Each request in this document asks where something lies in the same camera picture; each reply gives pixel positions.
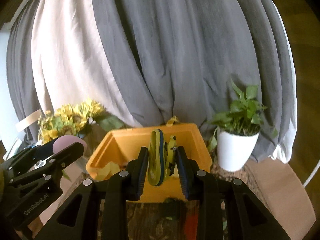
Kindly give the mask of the pink oval sponge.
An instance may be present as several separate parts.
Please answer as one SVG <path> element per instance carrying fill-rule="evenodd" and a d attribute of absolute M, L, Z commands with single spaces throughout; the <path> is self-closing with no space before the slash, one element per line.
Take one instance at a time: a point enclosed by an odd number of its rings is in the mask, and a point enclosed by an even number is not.
<path fill-rule="evenodd" d="M 75 142 L 81 143 L 84 147 L 84 150 L 82 152 L 86 152 L 87 144 L 84 140 L 73 135 L 63 135 L 57 138 L 53 143 L 53 153 L 57 154 Z"/>

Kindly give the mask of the yellow strap keychain toy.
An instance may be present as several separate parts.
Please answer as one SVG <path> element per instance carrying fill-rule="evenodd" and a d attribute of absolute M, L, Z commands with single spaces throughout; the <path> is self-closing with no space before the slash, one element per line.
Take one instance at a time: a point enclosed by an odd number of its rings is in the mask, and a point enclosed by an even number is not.
<path fill-rule="evenodd" d="M 162 130 L 154 129 L 151 132 L 148 146 L 148 182 L 150 185 L 161 186 L 173 176 L 176 166 L 176 148 L 174 135 L 171 135 L 169 142 L 166 142 Z"/>

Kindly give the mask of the red fluffy strawberry plush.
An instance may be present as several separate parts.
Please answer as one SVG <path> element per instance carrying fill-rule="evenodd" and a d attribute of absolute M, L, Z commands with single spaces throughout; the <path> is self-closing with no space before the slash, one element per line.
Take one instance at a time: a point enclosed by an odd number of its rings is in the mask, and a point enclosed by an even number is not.
<path fill-rule="evenodd" d="M 190 206 L 187 208 L 185 221 L 183 226 L 184 239 L 196 240 L 197 239 L 197 224 L 199 220 L 198 206 Z"/>

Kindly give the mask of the black green round plush ball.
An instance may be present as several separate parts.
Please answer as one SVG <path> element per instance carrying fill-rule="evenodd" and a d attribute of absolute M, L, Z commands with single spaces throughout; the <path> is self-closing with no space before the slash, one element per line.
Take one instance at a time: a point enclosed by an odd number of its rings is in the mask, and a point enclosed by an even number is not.
<path fill-rule="evenodd" d="M 182 201 L 178 198 L 172 198 L 172 197 L 166 198 L 165 201 L 163 202 L 163 204 L 167 207 L 177 207 L 183 203 L 184 203 L 184 201 Z"/>

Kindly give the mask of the orange plastic storage crate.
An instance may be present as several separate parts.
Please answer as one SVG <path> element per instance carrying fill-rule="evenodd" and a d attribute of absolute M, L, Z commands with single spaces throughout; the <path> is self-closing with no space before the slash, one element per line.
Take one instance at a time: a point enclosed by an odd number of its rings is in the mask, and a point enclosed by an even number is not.
<path fill-rule="evenodd" d="M 210 171 L 212 159 L 196 124 L 181 123 L 158 126 L 158 128 L 163 131 L 166 142 L 174 135 L 177 145 L 184 147 L 187 157 L 195 160 L 200 169 Z M 154 129 L 156 126 L 108 132 L 86 164 L 89 175 L 101 181 L 123 170 L 129 161 L 138 158 L 141 147 L 149 146 L 151 132 Z M 177 171 L 159 187 L 150 185 L 146 180 L 139 201 L 141 203 L 162 203 L 168 198 L 186 200 Z"/>

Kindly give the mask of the patterned oriental rug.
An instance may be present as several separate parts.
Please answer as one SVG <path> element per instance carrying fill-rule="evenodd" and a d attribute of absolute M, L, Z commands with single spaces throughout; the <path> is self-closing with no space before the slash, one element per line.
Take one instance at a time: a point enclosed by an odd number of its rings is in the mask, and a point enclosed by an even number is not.
<path fill-rule="evenodd" d="M 214 157 L 210 172 L 217 178 L 231 181 L 240 178 L 259 200 L 268 207 L 267 201 L 248 166 L 236 172 L 227 172 L 217 164 Z M 177 207 L 163 203 L 127 202 L 127 229 L 129 239 L 184 239 L 183 226 L 187 208 L 198 206 L 198 201 L 185 202 Z"/>

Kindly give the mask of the sunflower bouquet in vase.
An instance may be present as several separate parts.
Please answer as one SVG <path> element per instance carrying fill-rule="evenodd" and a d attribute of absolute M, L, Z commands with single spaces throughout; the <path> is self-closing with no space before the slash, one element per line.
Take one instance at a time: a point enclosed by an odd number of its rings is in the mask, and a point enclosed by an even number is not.
<path fill-rule="evenodd" d="M 127 128 L 127 125 L 95 100 L 82 103 L 64 104 L 55 111 L 46 111 L 40 116 L 38 141 L 46 144 L 63 135 L 80 137 L 86 135 L 93 124 L 109 132 L 113 129 Z"/>

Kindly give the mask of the potted green plant white pot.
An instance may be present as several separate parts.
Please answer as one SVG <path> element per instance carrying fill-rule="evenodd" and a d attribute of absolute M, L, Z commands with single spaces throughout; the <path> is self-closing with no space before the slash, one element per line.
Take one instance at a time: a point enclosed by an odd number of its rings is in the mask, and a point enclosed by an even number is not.
<path fill-rule="evenodd" d="M 234 82 L 231 85 L 237 98 L 229 110 L 214 114 L 211 124 L 216 128 L 207 148 L 217 150 L 217 162 L 223 170 L 235 172 L 242 169 L 256 146 L 267 107 L 257 100 L 257 85 L 245 90 Z"/>

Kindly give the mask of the beige sheer curtain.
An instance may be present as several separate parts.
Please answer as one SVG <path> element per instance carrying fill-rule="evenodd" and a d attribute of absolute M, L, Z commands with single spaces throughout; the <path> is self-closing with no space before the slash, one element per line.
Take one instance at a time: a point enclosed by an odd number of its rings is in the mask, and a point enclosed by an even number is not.
<path fill-rule="evenodd" d="M 92 0 L 40 0 L 31 34 L 31 65 L 43 111 L 93 99 L 125 124 L 140 126 L 112 74 Z"/>

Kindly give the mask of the white floor lamp pole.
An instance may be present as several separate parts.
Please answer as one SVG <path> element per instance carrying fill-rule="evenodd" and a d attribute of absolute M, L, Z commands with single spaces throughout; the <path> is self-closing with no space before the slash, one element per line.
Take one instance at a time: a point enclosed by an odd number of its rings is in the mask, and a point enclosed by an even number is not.
<path fill-rule="evenodd" d="M 310 181 L 312 180 L 312 178 L 314 177 L 314 175 L 317 173 L 318 169 L 320 168 L 320 160 L 318 161 L 318 163 L 316 164 L 315 168 L 313 169 L 313 171 L 310 173 L 310 175 L 308 176 L 308 178 L 306 179 L 306 181 L 303 183 L 303 187 L 306 188 L 306 186 L 310 183 Z"/>

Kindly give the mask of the grey curtain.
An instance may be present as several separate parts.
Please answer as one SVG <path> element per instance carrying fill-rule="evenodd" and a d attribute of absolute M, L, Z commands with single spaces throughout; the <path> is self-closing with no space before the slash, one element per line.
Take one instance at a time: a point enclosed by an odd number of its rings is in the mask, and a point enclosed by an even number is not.
<path fill-rule="evenodd" d="M 28 1 L 9 36 L 7 82 L 19 119 L 41 109 L 31 65 L 39 2 Z M 177 116 L 209 138 L 214 130 L 209 121 L 228 108 L 231 82 L 257 85 L 267 109 L 252 158 L 291 159 L 296 74 L 272 0 L 92 0 L 92 5 L 112 74 L 140 126 Z"/>

